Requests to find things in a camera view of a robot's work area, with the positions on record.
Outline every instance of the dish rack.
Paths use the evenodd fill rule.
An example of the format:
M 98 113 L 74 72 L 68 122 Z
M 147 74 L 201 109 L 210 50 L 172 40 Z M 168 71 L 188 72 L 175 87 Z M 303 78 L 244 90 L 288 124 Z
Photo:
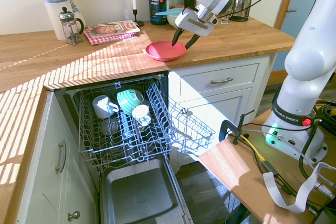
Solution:
M 176 140 L 172 145 L 179 152 L 195 155 L 199 148 L 207 149 L 215 131 L 197 118 L 189 109 L 169 98 L 169 114 L 176 127 Z
M 176 128 L 173 125 L 155 79 L 138 81 L 127 89 L 139 90 L 144 104 L 150 108 L 151 123 L 140 126 L 122 110 L 107 119 L 96 117 L 92 101 L 107 95 L 116 101 L 122 89 L 115 86 L 79 91 L 79 151 L 99 172 L 120 168 L 127 164 L 148 161 L 157 154 L 167 155 L 172 150 Z
M 157 154 L 167 158 L 173 147 L 194 154 L 199 147 L 206 148 L 214 138 L 211 128 L 170 98 L 168 110 L 160 84 L 157 78 L 142 78 L 78 89 L 73 93 L 79 118 L 79 151 L 98 172 L 149 161 Z M 107 95 L 116 104 L 117 93 L 126 89 L 138 90 L 144 96 L 144 104 L 150 109 L 148 126 L 142 127 L 121 109 L 107 119 L 97 118 L 93 99 Z

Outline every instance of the wooden floor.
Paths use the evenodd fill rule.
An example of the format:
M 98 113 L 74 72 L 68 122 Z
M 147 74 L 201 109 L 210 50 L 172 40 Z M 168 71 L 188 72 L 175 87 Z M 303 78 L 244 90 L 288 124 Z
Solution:
M 272 99 L 278 86 L 267 87 L 257 115 L 272 106 Z M 336 84 L 329 82 L 321 99 L 336 102 Z M 195 224 L 223 224 L 227 213 L 239 205 L 238 199 L 229 196 L 228 190 L 199 162 L 181 167 L 176 174 L 183 196 Z M 260 223 L 250 215 L 243 224 Z

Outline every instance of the black jar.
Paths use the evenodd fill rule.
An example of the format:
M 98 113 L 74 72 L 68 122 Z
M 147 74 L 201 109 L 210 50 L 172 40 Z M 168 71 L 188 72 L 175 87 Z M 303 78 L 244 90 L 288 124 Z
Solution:
M 155 13 L 158 12 L 165 12 L 167 9 L 169 9 L 169 0 L 149 0 L 149 15 L 151 23 L 154 25 L 168 24 L 166 15 L 155 15 Z

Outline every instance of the candle holder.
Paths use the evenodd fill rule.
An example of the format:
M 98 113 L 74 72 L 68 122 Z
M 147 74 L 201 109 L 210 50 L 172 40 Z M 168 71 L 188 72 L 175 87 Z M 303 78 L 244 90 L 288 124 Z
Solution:
M 135 9 L 135 10 L 133 9 L 133 14 L 134 14 L 134 22 L 136 22 L 137 25 L 140 26 L 140 27 L 143 26 L 145 24 L 145 22 L 136 19 L 136 15 L 138 14 L 137 9 Z

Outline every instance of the wooden table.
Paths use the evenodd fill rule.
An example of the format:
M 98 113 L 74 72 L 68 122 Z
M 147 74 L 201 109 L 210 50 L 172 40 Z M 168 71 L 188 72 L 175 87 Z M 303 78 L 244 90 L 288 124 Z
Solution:
M 156 61 L 144 53 L 151 42 L 172 40 L 175 31 L 146 22 L 135 38 L 96 46 L 84 35 L 84 42 L 65 45 L 54 31 L 0 36 L 0 224 L 15 222 L 46 90 L 273 54 L 295 40 L 250 18 L 216 26 L 178 60 Z M 184 32 L 179 42 L 191 37 Z
M 254 119 L 253 123 L 262 124 L 267 119 L 270 110 Z M 261 126 L 247 125 L 246 129 L 261 130 Z M 298 161 L 286 154 L 268 146 L 262 133 L 244 132 L 249 134 L 249 140 L 254 144 L 261 155 L 298 190 L 305 178 L 301 175 Z M 328 145 L 328 154 L 324 162 L 336 166 L 336 137 L 325 132 L 325 143 Z M 306 224 L 311 223 L 314 215 L 306 210 L 304 213 L 294 212 L 278 207 L 269 195 L 262 174 L 260 173 L 253 152 L 242 143 L 232 144 L 232 139 L 225 139 L 199 157 L 199 161 L 211 171 L 215 177 L 231 191 L 246 208 L 261 222 L 267 224 Z M 305 166 L 307 173 L 312 171 Z M 336 182 L 336 173 L 323 169 L 321 174 Z M 282 193 L 288 205 L 295 202 L 293 196 Z M 314 190 L 309 199 L 324 204 L 327 198 Z

